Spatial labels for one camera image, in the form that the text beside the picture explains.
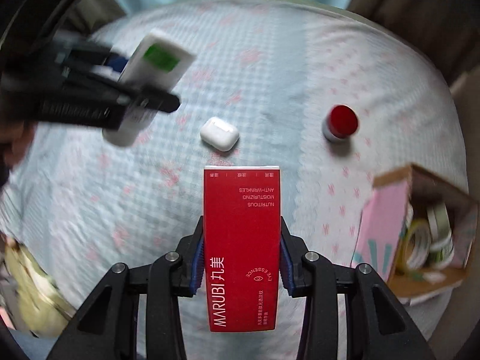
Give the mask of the person's left hand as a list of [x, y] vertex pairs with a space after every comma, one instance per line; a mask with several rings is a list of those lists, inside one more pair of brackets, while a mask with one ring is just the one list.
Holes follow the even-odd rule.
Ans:
[[11, 169], [23, 160], [36, 129], [35, 123], [1, 121], [1, 187], [7, 183]]

